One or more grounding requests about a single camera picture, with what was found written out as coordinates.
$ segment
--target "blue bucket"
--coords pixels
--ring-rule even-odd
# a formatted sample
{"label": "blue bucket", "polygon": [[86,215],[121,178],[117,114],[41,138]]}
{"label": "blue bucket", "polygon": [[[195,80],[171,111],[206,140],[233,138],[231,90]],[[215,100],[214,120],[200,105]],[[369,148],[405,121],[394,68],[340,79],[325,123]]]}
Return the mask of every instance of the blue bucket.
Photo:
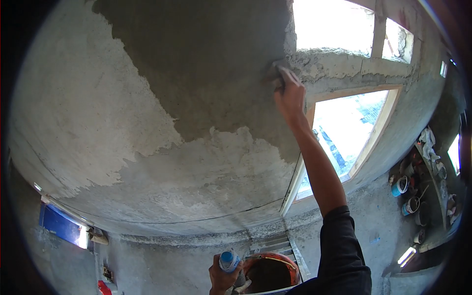
{"label": "blue bucket", "polygon": [[[405,187],[403,189],[400,187],[400,182],[402,181],[402,179],[405,180]],[[408,189],[408,177],[403,176],[394,185],[392,185],[392,194],[394,197],[398,197],[404,192],[406,192],[407,189]]]}

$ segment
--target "water bottle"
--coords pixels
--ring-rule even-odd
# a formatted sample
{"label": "water bottle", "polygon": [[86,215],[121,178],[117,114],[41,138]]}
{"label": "water bottle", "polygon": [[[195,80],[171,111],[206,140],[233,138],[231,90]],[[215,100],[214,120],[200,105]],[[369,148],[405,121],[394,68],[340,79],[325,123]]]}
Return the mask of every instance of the water bottle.
{"label": "water bottle", "polygon": [[[219,268],[224,272],[233,272],[236,269],[236,266],[241,261],[236,252],[231,248],[231,250],[221,253],[219,257]],[[241,270],[237,276],[237,280],[234,284],[235,287],[240,287],[246,282],[246,277],[244,271]]]}

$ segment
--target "bright window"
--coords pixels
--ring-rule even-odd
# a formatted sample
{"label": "bright window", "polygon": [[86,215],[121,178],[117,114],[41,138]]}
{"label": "bright window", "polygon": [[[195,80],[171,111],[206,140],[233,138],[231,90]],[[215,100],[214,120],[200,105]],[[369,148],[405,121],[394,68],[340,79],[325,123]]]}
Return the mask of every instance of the bright window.
{"label": "bright window", "polygon": [[387,18],[382,58],[410,63],[412,53],[413,34]]}
{"label": "bright window", "polygon": [[333,48],[370,56],[374,13],[344,0],[294,0],[297,49]]}
{"label": "bright window", "polygon": [[[313,129],[341,181],[350,179],[349,173],[367,146],[381,111],[391,111],[383,109],[388,93],[389,90],[383,90],[316,103]],[[306,170],[301,177],[295,200],[312,195]]]}
{"label": "bright window", "polygon": [[455,137],[447,153],[449,154],[449,158],[451,158],[452,166],[454,166],[455,169],[455,174],[459,175],[461,168],[459,164],[459,134]]}
{"label": "bright window", "polygon": [[445,78],[447,75],[447,64],[445,62],[441,62],[441,70],[439,71],[439,74]]}

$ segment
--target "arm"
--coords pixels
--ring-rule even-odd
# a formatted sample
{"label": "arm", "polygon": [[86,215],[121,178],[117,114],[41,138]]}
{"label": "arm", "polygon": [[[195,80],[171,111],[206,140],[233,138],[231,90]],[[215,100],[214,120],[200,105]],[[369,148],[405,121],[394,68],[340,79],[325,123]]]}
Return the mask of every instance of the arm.
{"label": "arm", "polygon": [[346,205],[341,181],[303,113],[305,87],[290,70],[279,67],[285,89],[277,88],[274,99],[278,110],[292,130],[303,156],[306,172],[321,215]]}

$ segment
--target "bucket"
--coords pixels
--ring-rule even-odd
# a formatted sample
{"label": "bucket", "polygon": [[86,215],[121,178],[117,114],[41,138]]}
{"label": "bucket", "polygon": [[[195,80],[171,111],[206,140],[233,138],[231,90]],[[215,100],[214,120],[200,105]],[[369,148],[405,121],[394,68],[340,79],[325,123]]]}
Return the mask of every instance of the bucket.
{"label": "bucket", "polygon": [[409,215],[415,213],[420,206],[420,199],[418,197],[413,197],[406,201],[405,204],[402,206],[402,214]]}
{"label": "bucket", "polygon": [[421,203],[418,211],[415,214],[414,222],[417,225],[426,226],[430,221],[430,207],[426,202]]}
{"label": "bucket", "polygon": [[408,189],[408,177],[403,176],[394,185],[392,185],[392,194],[394,197],[398,197],[399,195],[406,192],[407,189]]}
{"label": "bucket", "polygon": [[413,242],[417,244],[423,243],[425,231],[422,228],[413,238]]}
{"label": "bucket", "polygon": [[405,169],[405,175],[410,177],[413,174],[414,174],[413,163],[410,163],[410,165],[408,165],[408,167]]}

